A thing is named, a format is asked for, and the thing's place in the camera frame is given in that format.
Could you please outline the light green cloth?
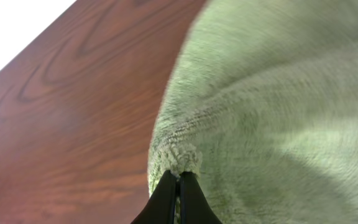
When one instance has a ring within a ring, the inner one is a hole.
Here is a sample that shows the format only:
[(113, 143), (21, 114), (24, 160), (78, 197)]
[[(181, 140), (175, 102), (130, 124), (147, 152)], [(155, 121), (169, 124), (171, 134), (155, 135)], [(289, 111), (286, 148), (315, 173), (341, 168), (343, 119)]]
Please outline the light green cloth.
[(212, 0), (186, 39), (148, 183), (194, 172), (223, 223), (358, 223), (358, 0)]

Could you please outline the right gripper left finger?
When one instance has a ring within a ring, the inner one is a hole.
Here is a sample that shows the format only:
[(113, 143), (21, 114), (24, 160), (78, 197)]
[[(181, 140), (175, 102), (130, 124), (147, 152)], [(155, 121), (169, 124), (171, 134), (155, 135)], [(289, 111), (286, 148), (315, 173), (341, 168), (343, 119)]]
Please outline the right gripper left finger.
[(177, 178), (165, 171), (146, 206), (131, 224), (173, 224)]

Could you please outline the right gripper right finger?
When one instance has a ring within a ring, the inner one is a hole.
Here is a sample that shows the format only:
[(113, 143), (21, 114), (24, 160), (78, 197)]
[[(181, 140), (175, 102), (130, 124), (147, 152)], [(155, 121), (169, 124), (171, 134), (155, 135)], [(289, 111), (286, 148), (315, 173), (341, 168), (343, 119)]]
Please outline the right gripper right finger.
[(183, 172), (180, 177), (180, 223), (222, 224), (209, 207), (196, 176), (192, 172)]

